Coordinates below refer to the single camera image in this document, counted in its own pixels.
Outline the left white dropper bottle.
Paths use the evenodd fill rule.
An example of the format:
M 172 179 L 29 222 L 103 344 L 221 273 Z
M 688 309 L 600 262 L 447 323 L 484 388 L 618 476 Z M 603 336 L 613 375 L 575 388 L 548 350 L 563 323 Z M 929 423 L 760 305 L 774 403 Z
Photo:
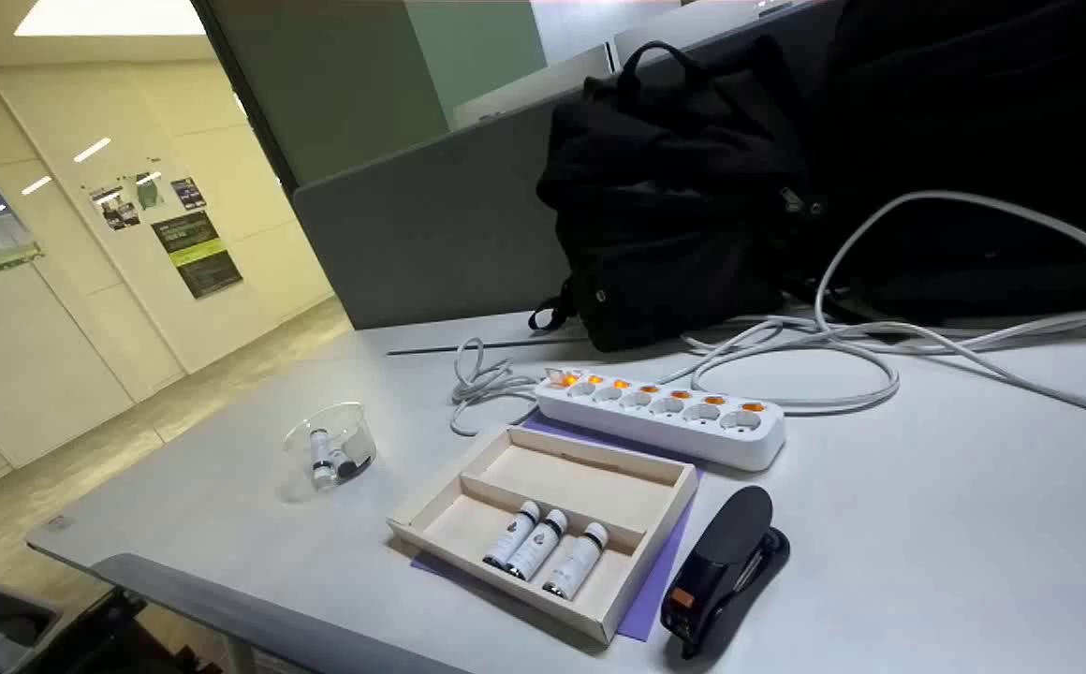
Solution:
M 539 525 L 539 517 L 543 517 L 539 502 L 520 502 L 505 536 L 484 552 L 484 561 L 493 570 L 508 570 L 514 551 L 527 540 L 527 531 Z

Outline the black office chair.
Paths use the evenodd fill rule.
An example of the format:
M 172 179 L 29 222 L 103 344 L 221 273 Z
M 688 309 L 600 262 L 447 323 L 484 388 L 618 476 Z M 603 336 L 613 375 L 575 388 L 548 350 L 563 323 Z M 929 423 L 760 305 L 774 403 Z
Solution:
M 65 621 L 0 584 L 0 674 L 221 674 L 191 648 L 163 648 L 140 614 L 143 597 L 108 591 Z

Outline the grey desk partition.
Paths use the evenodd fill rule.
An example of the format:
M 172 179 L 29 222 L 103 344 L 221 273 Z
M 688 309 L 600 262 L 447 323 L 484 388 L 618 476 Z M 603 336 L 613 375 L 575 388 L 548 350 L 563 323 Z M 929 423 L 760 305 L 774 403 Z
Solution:
M 552 109 L 520 109 L 293 194 L 357 328 L 527 309 L 568 273 L 537 179 Z

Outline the black backpack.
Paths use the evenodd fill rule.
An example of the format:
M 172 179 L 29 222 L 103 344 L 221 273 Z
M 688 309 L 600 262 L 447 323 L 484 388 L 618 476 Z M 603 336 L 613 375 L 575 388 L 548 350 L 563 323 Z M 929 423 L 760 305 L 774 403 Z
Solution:
M 820 177 L 802 72 L 765 32 L 728 61 L 641 46 L 552 109 L 537 182 L 564 282 L 537 333 L 575 323 L 624 350 L 795 298 L 842 323 L 925 324 L 1086 309 L 1076 235 L 996 192 L 849 194 Z

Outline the small bottle inside cup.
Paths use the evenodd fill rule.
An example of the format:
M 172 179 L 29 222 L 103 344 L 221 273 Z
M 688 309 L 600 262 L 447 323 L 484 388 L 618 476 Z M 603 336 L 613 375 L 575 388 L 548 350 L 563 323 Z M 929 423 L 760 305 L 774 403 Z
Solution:
M 307 433 L 312 444 L 312 484 L 328 485 L 337 484 L 337 448 L 326 425 L 312 425 Z

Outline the dark green wall poster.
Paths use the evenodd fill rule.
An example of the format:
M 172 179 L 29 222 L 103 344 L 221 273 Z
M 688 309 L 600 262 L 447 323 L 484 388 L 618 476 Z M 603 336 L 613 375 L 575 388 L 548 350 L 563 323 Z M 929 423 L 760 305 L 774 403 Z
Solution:
M 225 239 L 207 214 L 182 214 L 155 223 L 167 262 L 195 298 L 225 293 L 245 282 Z

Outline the black stapler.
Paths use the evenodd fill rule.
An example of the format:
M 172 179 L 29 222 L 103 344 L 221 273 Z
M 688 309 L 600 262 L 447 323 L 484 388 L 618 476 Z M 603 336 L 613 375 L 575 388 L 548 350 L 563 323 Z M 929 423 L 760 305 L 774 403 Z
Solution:
M 664 629 L 686 660 L 716 660 L 791 561 L 791 540 L 771 525 L 765 485 L 735 489 L 664 591 Z

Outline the wooden compartment tray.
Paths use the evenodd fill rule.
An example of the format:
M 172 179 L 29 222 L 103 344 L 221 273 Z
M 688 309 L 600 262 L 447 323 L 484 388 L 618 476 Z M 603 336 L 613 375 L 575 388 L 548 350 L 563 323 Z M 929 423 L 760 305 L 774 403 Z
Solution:
M 452 574 L 610 645 L 695 494 L 695 466 L 527 425 L 490 430 L 391 527 Z

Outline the middle white dropper bottle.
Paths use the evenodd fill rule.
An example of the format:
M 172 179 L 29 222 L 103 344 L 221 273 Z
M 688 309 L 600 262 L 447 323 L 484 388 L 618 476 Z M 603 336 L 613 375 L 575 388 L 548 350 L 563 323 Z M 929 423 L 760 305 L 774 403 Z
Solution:
M 530 579 L 564 536 L 564 511 L 552 509 L 508 559 L 508 574 Z

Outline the white dropper bottle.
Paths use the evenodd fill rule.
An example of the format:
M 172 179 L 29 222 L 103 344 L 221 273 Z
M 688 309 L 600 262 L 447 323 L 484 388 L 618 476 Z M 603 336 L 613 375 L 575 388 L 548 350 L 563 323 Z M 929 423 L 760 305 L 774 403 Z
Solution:
M 530 579 L 564 536 L 564 511 L 552 509 L 508 559 L 508 574 Z
M 527 531 L 539 525 L 539 517 L 543 517 L 539 502 L 520 502 L 505 536 L 484 552 L 484 561 L 493 570 L 508 570 L 514 551 L 527 540 Z
M 572 597 L 603 559 L 605 527 L 592 520 L 564 551 L 564 559 L 552 570 L 543 589 L 557 597 Z

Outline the white power strip orange switches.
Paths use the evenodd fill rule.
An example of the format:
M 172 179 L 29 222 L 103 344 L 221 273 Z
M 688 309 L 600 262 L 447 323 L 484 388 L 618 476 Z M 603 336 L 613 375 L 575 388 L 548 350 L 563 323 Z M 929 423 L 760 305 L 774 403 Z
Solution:
M 543 375 L 530 395 L 553 423 L 729 471 L 768 471 L 786 444 L 784 406 L 753 395 L 600 370 Z

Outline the right white dropper bottle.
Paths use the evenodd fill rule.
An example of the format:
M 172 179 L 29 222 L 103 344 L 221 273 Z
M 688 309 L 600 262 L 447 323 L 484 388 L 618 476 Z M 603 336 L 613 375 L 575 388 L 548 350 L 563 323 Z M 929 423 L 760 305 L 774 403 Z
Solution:
M 564 551 L 564 559 L 552 570 L 543 589 L 557 597 L 572 597 L 603 559 L 605 527 L 592 520 Z

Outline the small photo wall notices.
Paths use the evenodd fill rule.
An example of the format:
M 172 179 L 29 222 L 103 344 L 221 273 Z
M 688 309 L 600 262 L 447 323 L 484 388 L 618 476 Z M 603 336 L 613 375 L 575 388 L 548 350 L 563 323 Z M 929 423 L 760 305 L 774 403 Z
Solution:
M 118 232 L 178 214 L 200 214 L 207 207 L 207 194 L 191 177 L 163 177 L 160 168 L 145 168 L 133 177 L 118 177 L 112 185 L 95 185 L 91 200 L 100 222 Z

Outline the clear plastic cup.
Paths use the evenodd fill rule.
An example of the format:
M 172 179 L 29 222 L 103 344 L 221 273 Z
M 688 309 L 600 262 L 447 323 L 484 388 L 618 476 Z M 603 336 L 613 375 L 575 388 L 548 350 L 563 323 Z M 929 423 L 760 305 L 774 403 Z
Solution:
M 282 439 L 284 476 L 278 494 L 293 505 L 326 497 L 374 460 L 374 439 L 359 401 L 302 415 Z

